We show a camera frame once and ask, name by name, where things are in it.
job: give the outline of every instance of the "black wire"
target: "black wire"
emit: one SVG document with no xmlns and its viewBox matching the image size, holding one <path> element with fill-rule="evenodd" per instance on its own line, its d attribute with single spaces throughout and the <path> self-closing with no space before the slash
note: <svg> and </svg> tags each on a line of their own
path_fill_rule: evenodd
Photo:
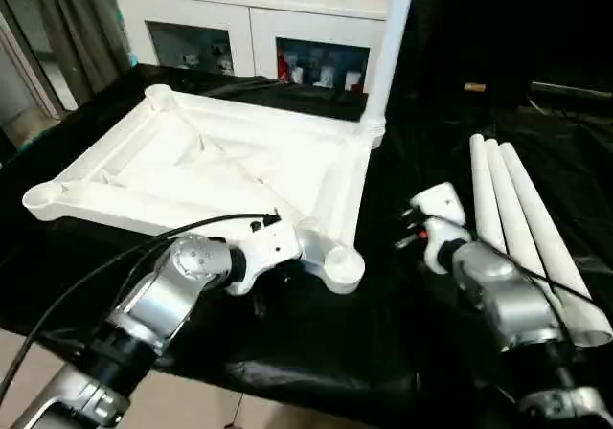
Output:
<svg viewBox="0 0 613 429">
<path fill-rule="evenodd" d="M 571 295 L 574 295 L 577 298 L 580 298 L 580 299 L 584 300 L 585 302 L 589 303 L 590 305 L 593 305 L 593 306 L 597 307 L 598 309 L 602 310 L 602 308 L 596 302 L 594 302 L 594 300 L 592 300 L 590 297 L 588 297 L 586 295 L 583 295 L 581 292 L 578 292 L 574 288 L 571 288 L 571 287 L 569 287 L 566 284 L 554 281 L 553 279 L 550 279 L 550 278 L 548 278 L 546 276 L 541 276 L 540 274 L 536 274 L 534 271 L 531 271 L 530 269 L 522 266 L 518 261 L 514 260 L 513 257 L 511 257 L 511 256 L 509 256 L 507 254 L 502 253 L 493 244 L 491 244 L 490 242 L 486 241 L 485 239 L 483 239 L 482 237 L 477 235 L 474 231 L 470 230 L 465 225 L 461 225 L 460 223 L 457 223 L 457 222 L 455 222 L 453 220 L 450 220 L 449 218 L 445 218 L 444 216 L 433 215 L 433 214 L 424 214 L 424 213 L 421 213 L 421 214 L 425 218 L 435 218 L 437 220 L 444 221 L 445 223 L 448 223 L 448 224 L 450 224 L 452 226 L 455 226 L 456 228 L 460 228 L 460 229 L 462 229 L 464 231 L 468 231 L 472 236 L 474 236 L 476 238 L 476 240 L 478 240 L 479 242 L 485 244 L 488 248 L 490 248 L 496 254 L 500 255 L 501 257 L 504 257 L 505 259 L 507 259 L 508 261 L 513 263 L 515 266 L 517 266 L 522 271 L 525 271 L 526 273 L 528 273 L 528 275 L 531 278 L 537 279 L 539 281 L 544 281 L 544 282 L 552 285 L 555 288 L 559 288 L 560 290 L 564 290 L 565 292 L 568 292 Z"/>
<path fill-rule="evenodd" d="M 235 427 L 235 424 L 237 423 L 238 411 L 240 410 L 240 404 L 242 403 L 242 398 L 244 396 L 245 396 L 245 393 L 241 393 L 240 394 L 240 398 L 238 399 L 237 409 L 234 412 L 234 417 L 232 418 L 232 424 L 230 425 L 230 427 Z"/>
<path fill-rule="evenodd" d="M 575 116 L 571 116 L 568 113 L 566 113 L 566 110 L 564 108 L 548 108 L 548 111 L 545 111 L 542 106 L 540 106 L 538 103 L 535 102 L 535 100 L 530 94 L 526 94 L 526 99 L 528 100 L 531 107 L 534 108 L 536 111 L 538 111 L 541 115 L 559 117 L 560 115 L 557 113 L 559 112 L 561 113 L 561 118 L 564 118 L 565 120 L 570 121 L 573 124 L 578 124 L 578 125 L 590 124 L 589 121 L 584 120 L 580 116 L 580 114 L 577 112 L 575 113 Z"/>
<path fill-rule="evenodd" d="M 9 365 L 9 368 L 7 369 L 7 373 L 5 374 L 2 380 L 2 383 L 0 383 L 0 407 L 2 406 L 2 403 L 4 402 L 7 396 L 7 392 L 9 390 L 9 387 L 12 381 L 15 378 L 15 375 L 17 374 L 17 372 L 19 371 L 19 368 L 23 364 L 23 361 L 25 360 L 26 355 L 28 354 L 28 351 L 34 344 L 36 335 L 41 330 L 43 324 L 54 313 L 57 307 L 60 306 L 64 302 L 64 300 L 66 300 L 66 298 L 68 298 L 75 291 L 77 291 L 78 288 L 80 288 L 86 282 L 89 282 L 92 279 L 94 279 L 105 269 L 111 267 L 118 261 L 123 260 L 125 257 L 133 254 L 134 252 L 138 252 L 141 249 L 147 248 L 150 245 L 154 245 L 154 244 L 157 244 L 158 242 L 166 240 L 169 237 L 174 237 L 181 233 L 185 233 L 186 231 L 193 230 L 194 228 L 199 228 L 201 226 L 218 223 L 220 221 L 239 220 L 239 219 L 246 219 L 246 218 L 276 218 L 276 216 L 272 214 L 228 214 L 228 215 L 215 216 L 213 218 L 207 218 L 205 220 L 196 221 L 195 223 L 181 226 L 179 228 L 175 228 L 174 230 L 166 231 L 165 233 L 162 233 L 161 235 L 151 237 L 145 240 L 144 242 L 129 248 L 123 251 L 121 254 L 116 255 L 112 259 L 107 260 L 105 263 L 103 263 L 102 265 L 94 269 L 93 271 L 83 276 L 80 280 L 76 281 L 64 293 L 62 293 L 59 297 L 57 297 L 57 299 L 51 304 L 51 306 L 49 306 L 47 310 L 42 314 L 42 316 L 40 316 L 40 318 L 38 319 L 34 327 L 32 327 L 32 330 L 30 330 L 30 333 L 28 333 L 28 336 L 26 337 L 24 342 L 21 344 L 21 348 L 19 349 L 19 351 L 13 358 L 11 364 Z"/>
<path fill-rule="evenodd" d="M 96 336 L 96 334 L 100 331 L 100 328 L 101 328 L 102 324 L 104 323 L 104 321 L 108 318 L 108 316 L 111 314 L 111 312 L 113 312 L 115 307 L 117 307 L 117 305 L 119 304 L 119 302 L 122 299 L 123 295 L 125 294 L 127 288 L 132 283 L 132 281 L 134 279 L 134 276 L 136 276 L 137 271 L 140 270 L 140 268 L 143 265 L 143 263 L 151 255 L 153 255 L 156 251 L 158 251 L 160 248 L 162 248 L 164 246 L 167 246 L 167 245 L 169 245 L 167 242 L 158 242 L 157 245 L 154 245 L 153 247 L 151 247 L 139 259 L 136 260 L 136 262 L 134 263 L 134 266 L 132 266 L 132 268 L 130 269 L 130 272 L 127 273 L 127 277 L 124 279 L 124 282 L 122 283 L 122 285 L 117 290 L 117 293 L 115 294 L 115 298 L 110 303 L 110 305 L 106 309 L 106 311 L 103 314 L 103 316 L 101 317 L 101 319 L 98 321 L 96 327 L 93 329 L 93 332 L 92 332 L 92 335 L 91 335 L 92 337 Z"/>
<path fill-rule="evenodd" d="M 541 276 L 540 274 L 536 274 L 534 271 L 531 271 L 530 269 L 522 266 L 513 257 L 511 257 L 511 256 L 509 256 L 509 255 L 507 255 L 507 254 L 505 254 L 503 252 L 501 252 L 492 243 L 490 243 L 487 240 L 483 239 L 476 232 L 474 232 L 473 230 L 470 230 L 465 225 L 462 225 L 462 224 L 457 223 L 457 222 L 455 222 L 453 220 L 450 220 L 449 218 L 445 218 L 444 216 L 435 215 L 435 214 L 425 214 L 422 211 L 418 211 L 418 212 L 419 212 L 419 214 L 421 214 L 423 219 L 434 218 L 434 219 L 437 219 L 439 221 L 443 221 L 443 222 L 445 222 L 447 224 L 450 224 L 452 226 L 455 226 L 456 228 L 459 228 L 459 229 L 462 229 L 464 231 L 469 232 L 477 241 L 485 244 L 496 255 L 499 255 L 499 256 L 503 257 L 504 259 L 510 261 L 518 269 L 520 269 L 523 272 L 523 274 L 526 276 L 528 281 L 530 283 L 532 283 L 543 294 L 543 297 L 545 297 L 545 300 L 547 301 L 547 304 L 549 305 L 549 307 L 553 311 L 554 315 L 556 316 L 556 320 L 557 320 L 557 322 L 559 324 L 559 328 L 560 328 L 560 331 L 561 331 L 562 336 L 564 338 L 564 341 L 565 341 L 565 343 L 567 343 L 567 346 L 569 348 L 568 352 L 571 353 L 571 354 L 574 353 L 575 342 L 573 341 L 573 337 L 571 335 L 570 330 L 566 326 L 566 323 L 564 322 L 564 320 L 563 320 L 561 314 L 559 313 L 559 311 L 556 309 L 556 307 L 553 304 L 552 300 L 549 298 L 547 292 L 545 292 L 545 289 L 542 286 L 540 286 L 540 284 L 536 283 L 536 281 L 546 282 L 549 285 L 551 285 L 551 286 L 553 286 L 555 288 L 558 288 L 560 290 L 564 290 L 564 291 L 570 293 L 571 295 L 574 295 L 577 298 L 579 298 L 581 300 L 584 300 L 585 302 L 589 303 L 590 305 L 595 306 L 597 309 L 602 310 L 602 308 L 597 303 L 595 303 L 594 300 L 592 300 L 590 297 L 588 297 L 586 295 L 583 295 L 582 293 L 578 292 L 574 288 L 569 287 L 568 285 L 565 285 L 563 283 L 554 281 L 551 278 L 548 278 L 548 277 L 545 277 L 545 276 Z"/>
</svg>

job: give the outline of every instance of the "glass cabinet door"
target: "glass cabinet door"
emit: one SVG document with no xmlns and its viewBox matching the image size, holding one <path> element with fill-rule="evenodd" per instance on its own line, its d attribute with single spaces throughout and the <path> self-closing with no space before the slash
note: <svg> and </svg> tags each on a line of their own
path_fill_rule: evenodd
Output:
<svg viewBox="0 0 613 429">
<path fill-rule="evenodd" d="M 45 88 L 45 94 L 54 94 L 41 97 L 49 101 L 43 105 L 46 111 L 59 117 L 64 110 L 76 110 L 77 102 L 57 64 L 59 51 L 51 47 L 37 0 L 0 0 L 0 14 L 9 19 L 6 26 L 13 30 L 11 35 L 23 38 L 25 44 L 20 44 L 20 49 L 29 50 L 24 52 L 24 56 L 32 56 L 32 62 L 37 62 L 32 68 L 36 74 L 39 74 L 38 70 L 42 73 L 37 80 Z"/>
<path fill-rule="evenodd" d="M 160 65 L 234 74 L 227 31 L 163 22 L 147 22 L 147 27 Z"/>
<path fill-rule="evenodd" d="M 141 63 L 209 73 L 255 74 L 249 9 L 194 0 L 117 0 Z"/>
<path fill-rule="evenodd" d="M 277 78 L 297 84 L 363 92 L 370 50 L 277 38 Z"/>
</svg>

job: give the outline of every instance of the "white pipe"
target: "white pipe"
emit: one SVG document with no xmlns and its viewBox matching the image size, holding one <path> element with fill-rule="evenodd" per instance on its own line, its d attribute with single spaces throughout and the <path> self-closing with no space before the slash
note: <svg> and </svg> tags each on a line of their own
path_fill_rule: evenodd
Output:
<svg viewBox="0 0 613 429">
<path fill-rule="evenodd" d="M 381 49 L 376 61 L 375 77 L 366 102 L 366 109 L 360 119 L 359 130 L 374 138 L 373 147 L 381 144 L 381 139 L 385 134 L 385 109 L 390 98 L 390 89 L 410 7 L 411 0 L 390 0 L 385 35 L 381 41 Z"/>
<path fill-rule="evenodd" d="M 547 274 L 553 281 L 590 297 L 571 254 L 515 149 L 511 144 L 503 144 L 501 151 Z M 578 345 L 599 346 L 613 339 L 613 330 L 602 311 L 564 290 L 554 287 L 554 291 L 562 301 L 565 320 Z"/>
<path fill-rule="evenodd" d="M 545 270 L 536 252 L 533 235 L 530 233 L 528 222 L 521 209 L 517 193 L 513 187 L 511 177 L 507 171 L 507 166 L 502 158 L 498 143 L 489 139 L 486 141 L 488 151 L 488 163 L 491 172 L 491 180 L 496 192 L 498 211 L 505 229 L 505 238 L 509 247 L 509 254 L 512 258 L 526 269 L 529 269 L 539 276 L 545 276 Z M 538 282 L 546 295 L 554 304 L 554 308 L 562 315 L 564 312 L 559 298 L 552 293 L 549 285 L 543 281 Z"/>
<path fill-rule="evenodd" d="M 477 234 L 506 254 L 505 237 L 502 234 L 498 205 L 489 173 L 488 152 L 481 134 L 470 137 L 470 165 Z"/>
</svg>

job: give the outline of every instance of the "white cabinet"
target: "white cabinet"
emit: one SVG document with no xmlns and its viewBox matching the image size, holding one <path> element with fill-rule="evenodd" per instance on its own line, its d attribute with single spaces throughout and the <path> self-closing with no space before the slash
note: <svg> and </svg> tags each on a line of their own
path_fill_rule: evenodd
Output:
<svg viewBox="0 0 613 429">
<path fill-rule="evenodd" d="M 194 0 L 117 1 L 139 62 L 254 75 L 248 8 Z"/>
<path fill-rule="evenodd" d="M 389 0 L 118 0 L 140 62 L 370 89 Z"/>
</svg>

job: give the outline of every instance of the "wall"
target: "wall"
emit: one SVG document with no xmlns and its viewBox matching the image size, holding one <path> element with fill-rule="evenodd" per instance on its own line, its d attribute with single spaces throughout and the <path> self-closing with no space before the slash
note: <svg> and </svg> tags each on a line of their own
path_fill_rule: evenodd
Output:
<svg viewBox="0 0 613 429">
<path fill-rule="evenodd" d="M 19 27 L 36 54 L 50 54 L 51 46 L 36 0 L 7 0 Z"/>
<path fill-rule="evenodd" d="M 0 125 L 35 105 L 26 83 L 0 44 Z"/>
</svg>

